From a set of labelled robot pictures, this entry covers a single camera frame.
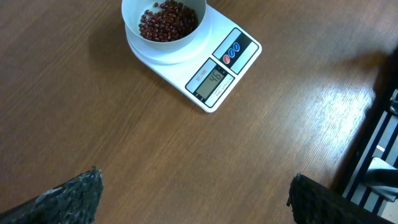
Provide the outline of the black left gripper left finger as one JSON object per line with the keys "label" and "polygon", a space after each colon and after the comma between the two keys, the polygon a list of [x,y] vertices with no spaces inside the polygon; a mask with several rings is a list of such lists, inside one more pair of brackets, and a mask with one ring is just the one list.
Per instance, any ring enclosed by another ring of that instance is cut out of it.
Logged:
{"label": "black left gripper left finger", "polygon": [[103,192],[103,175],[92,167],[14,208],[1,213],[7,224],[91,224]]}

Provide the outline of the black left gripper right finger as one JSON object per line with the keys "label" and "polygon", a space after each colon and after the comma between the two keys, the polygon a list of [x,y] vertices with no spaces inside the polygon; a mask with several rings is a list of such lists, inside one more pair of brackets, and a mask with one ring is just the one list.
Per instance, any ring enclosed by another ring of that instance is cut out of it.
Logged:
{"label": "black left gripper right finger", "polygon": [[290,183],[287,206],[297,224],[392,224],[302,174]]}

